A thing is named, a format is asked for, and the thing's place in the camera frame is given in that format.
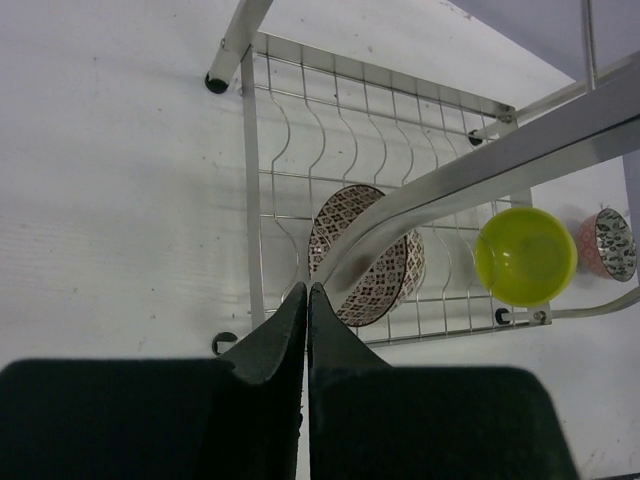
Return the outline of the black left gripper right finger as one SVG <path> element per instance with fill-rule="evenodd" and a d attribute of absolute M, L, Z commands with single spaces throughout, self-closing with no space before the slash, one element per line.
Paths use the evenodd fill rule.
<path fill-rule="evenodd" d="M 575 479 L 547 391 L 502 366 L 394 367 L 334 313 L 308 304 L 314 479 Z"/>

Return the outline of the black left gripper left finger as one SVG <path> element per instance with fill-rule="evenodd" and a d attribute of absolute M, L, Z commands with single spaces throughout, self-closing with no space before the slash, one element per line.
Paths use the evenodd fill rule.
<path fill-rule="evenodd" d="M 1 372 L 5 479 L 292 479 L 307 289 L 215 359 L 24 359 Z"/>

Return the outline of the brown patterned bowl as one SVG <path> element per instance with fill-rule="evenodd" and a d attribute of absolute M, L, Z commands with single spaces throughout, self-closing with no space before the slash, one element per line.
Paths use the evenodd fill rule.
<path fill-rule="evenodd" d="M 316 214 L 309 237 L 310 274 L 316 272 L 343 231 L 384 196 L 373 186 L 356 184 L 329 197 Z M 424 242 L 414 229 L 378 258 L 338 309 L 337 316 L 350 327 L 365 327 L 380 320 L 413 294 L 424 271 Z"/>

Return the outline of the pink floral bowl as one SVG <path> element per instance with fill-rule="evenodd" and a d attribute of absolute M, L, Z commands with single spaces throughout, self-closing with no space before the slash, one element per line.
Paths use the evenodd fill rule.
<path fill-rule="evenodd" d="M 631 228 L 615 209 L 604 208 L 587 218 L 578 230 L 580 262 L 595 276 L 628 282 L 637 268 Z"/>

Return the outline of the stainless steel dish rack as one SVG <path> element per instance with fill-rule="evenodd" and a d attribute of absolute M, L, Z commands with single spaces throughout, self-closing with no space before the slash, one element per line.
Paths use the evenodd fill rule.
<path fill-rule="evenodd" d="M 474 106 L 497 123 L 516 120 L 516 115 L 499 103 L 487 103 L 463 91 L 265 33 L 261 24 L 269 9 L 267 1 L 238 4 L 205 78 L 207 89 L 215 94 L 224 93 L 234 75 L 242 81 L 254 326 L 265 321 L 257 217 L 256 55 L 439 101 L 448 107 Z M 538 184 L 638 149 L 639 57 L 630 54 L 598 69 L 590 2 L 583 3 L 581 13 L 587 78 L 527 106 L 523 111 L 525 125 L 504 138 L 489 142 L 480 132 L 472 132 L 471 138 L 480 145 L 478 151 L 402 186 L 349 227 L 336 251 L 312 275 L 332 305 L 344 301 L 384 250 L 411 229 L 506 194 L 526 193 Z"/>

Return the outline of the green round bowl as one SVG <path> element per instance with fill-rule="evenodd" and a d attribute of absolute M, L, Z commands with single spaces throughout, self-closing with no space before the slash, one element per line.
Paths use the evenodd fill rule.
<path fill-rule="evenodd" d="M 529 308 L 564 291 L 576 272 L 578 253 L 556 217 L 534 207 L 513 207 L 480 230 L 474 259 L 478 279 L 493 297 Z"/>

